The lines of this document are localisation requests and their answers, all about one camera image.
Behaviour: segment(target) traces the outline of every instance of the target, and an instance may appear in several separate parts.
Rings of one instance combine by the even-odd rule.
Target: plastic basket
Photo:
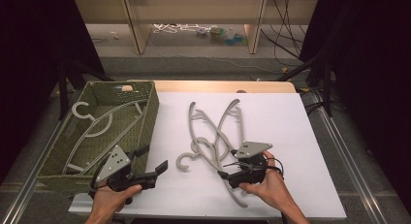
[[[126,105],[139,101],[139,107],[143,111],[140,116],[135,105]],[[68,158],[73,148],[79,144],[70,161],[71,165],[86,168],[90,162],[96,159],[105,149],[118,139],[125,129],[130,128],[124,136],[115,144],[119,145],[125,152],[131,152],[139,147],[150,144],[155,120],[159,108],[159,100],[153,81],[93,81],[89,82],[79,97],[78,102],[86,102],[86,105],[78,105],[78,114],[90,114],[98,119],[112,113],[112,120],[108,117],[101,120],[91,129],[93,120],[90,118],[78,118],[73,112],[68,113],[50,151],[47,154],[41,169],[37,174],[37,180],[54,191],[76,194],[88,189],[91,178],[100,164],[100,159],[90,170],[83,175],[73,168],[66,168]],[[82,138],[84,132],[88,137]],[[136,174],[145,172],[148,153],[136,158],[132,162],[132,170]]]

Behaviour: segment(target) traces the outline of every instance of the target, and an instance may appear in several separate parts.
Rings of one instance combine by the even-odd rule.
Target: hand
[[[109,187],[101,187],[94,196],[93,208],[86,224],[111,223],[114,214],[121,211],[127,198],[142,191],[141,185],[135,185],[121,192],[114,192]]]
[[[264,152],[268,165],[275,167],[274,156]],[[260,197],[265,203],[283,212],[294,223],[308,223],[300,208],[293,200],[282,175],[273,169],[266,170],[266,177],[260,184],[241,183],[239,188]]]

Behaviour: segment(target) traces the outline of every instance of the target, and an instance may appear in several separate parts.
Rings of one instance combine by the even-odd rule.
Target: white table surface
[[[185,158],[182,163],[189,166],[185,172],[175,165],[178,155],[192,152],[188,128],[191,102],[196,102],[196,108],[218,125],[230,102],[239,99],[237,106],[242,110],[245,140],[273,144],[269,151],[283,163],[285,182],[303,213],[308,218],[346,218],[299,94],[158,92],[158,96],[160,108],[146,170],[152,172],[164,160],[169,160],[169,168],[158,177],[154,189],[136,195],[134,202],[125,206],[121,214],[196,219],[280,217],[278,210],[254,195],[241,193],[240,189],[236,194],[248,208],[238,206],[204,158]],[[213,143],[215,134],[209,125],[201,120],[194,123],[196,135]],[[239,147],[236,119],[228,116],[224,123],[223,132],[235,147]],[[228,155],[223,163],[234,160]],[[87,214],[91,205],[88,195],[78,194],[69,211]]]

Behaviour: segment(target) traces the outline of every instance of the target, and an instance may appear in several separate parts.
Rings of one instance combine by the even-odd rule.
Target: person's left hand
[[[94,196],[93,208],[86,224],[111,223],[114,214],[121,211],[127,198],[142,191],[141,185],[135,185],[121,192],[114,192],[109,187],[101,187]]]

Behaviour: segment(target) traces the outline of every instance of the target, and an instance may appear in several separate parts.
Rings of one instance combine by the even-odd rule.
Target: cable
[[[280,173],[281,173],[281,176],[284,178],[284,167],[283,167],[281,161],[279,161],[276,158],[267,158],[266,160],[268,161],[269,159],[273,159],[273,160],[275,160],[276,162],[278,162],[280,164],[280,166],[281,166],[281,172]]]
[[[337,103],[341,103],[341,102],[340,101],[331,101],[331,104],[337,104]],[[324,102],[321,101],[321,102],[317,102],[317,103],[313,103],[313,104],[304,106],[304,108],[307,109],[307,108],[312,107],[311,110],[309,110],[307,112],[307,115],[310,115],[313,111],[315,111],[316,109],[318,109],[322,106],[324,106]],[[336,108],[333,108],[333,110],[336,110],[338,112],[345,112],[345,111],[337,110]]]
[[[270,42],[272,42],[273,44],[275,44],[277,47],[282,48],[283,50],[287,51],[288,53],[290,53],[291,55],[293,55],[295,58],[299,59],[299,56],[296,55],[295,53],[287,50],[286,48],[284,48],[283,46],[279,45],[276,41],[274,41],[273,39],[271,39],[269,36],[267,36],[267,34],[263,31],[263,29],[261,30],[261,32],[263,33],[263,35],[269,39]]]
[[[284,36],[284,35],[280,34],[279,32],[277,32],[277,31],[272,27],[272,24],[270,24],[269,26],[271,27],[271,30],[272,30],[275,34],[279,35],[280,37],[285,38],[285,39],[289,39],[289,40],[292,40],[292,41],[296,41],[296,42],[299,42],[299,43],[302,43],[302,40],[294,39],[294,38],[287,37],[287,36]]]
[[[285,65],[285,66],[291,66],[291,67],[298,67],[298,66],[299,66],[299,65],[291,65],[291,64],[287,64],[287,63],[281,62],[281,61],[278,59],[277,55],[276,55],[275,47],[280,47],[280,48],[282,48],[283,50],[287,51],[288,53],[290,53],[291,55],[293,55],[293,56],[296,57],[297,59],[299,59],[299,57],[298,57],[297,55],[295,55],[294,53],[292,53],[291,51],[289,51],[289,50],[287,50],[286,48],[284,48],[284,47],[282,47],[281,45],[279,45],[276,41],[274,41],[273,39],[271,39],[269,36],[267,36],[267,34],[263,31],[263,29],[261,29],[261,32],[263,33],[263,35],[264,35],[270,42],[272,42],[272,43],[274,44],[274,58],[275,58],[275,60],[276,60],[278,63],[280,63],[280,64],[282,64],[282,65]]]
[[[306,35],[305,31],[302,29],[301,25],[299,25],[301,32],[304,34],[304,36]]]
[[[109,157],[106,157],[105,159],[103,159],[99,166],[97,167],[96,171],[94,172],[93,178],[91,178],[91,182],[90,182],[90,193],[95,193],[97,191],[97,189],[99,189],[100,187],[96,186],[96,179],[97,179],[97,175],[100,173],[100,171],[103,169],[103,166],[107,163],[107,160],[109,159]]]
[[[293,36],[293,32],[291,31],[290,17],[289,17],[289,15],[288,15],[288,3],[289,3],[289,0],[285,0],[285,13],[284,13],[284,16],[281,14],[281,11],[280,11],[280,9],[278,8],[277,2],[276,2],[275,0],[273,0],[273,1],[274,1],[274,4],[275,4],[275,8],[277,9],[278,14],[279,14],[280,17],[281,17],[281,21],[282,21],[281,27],[282,27],[282,26],[285,26],[285,28],[287,29],[287,31],[288,31],[288,33],[290,34],[291,38],[293,39],[294,48],[296,49],[296,51],[297,51],[298,53],[300,53],[300,47],[297,45],[296,40],[294,39],[294,36]]]

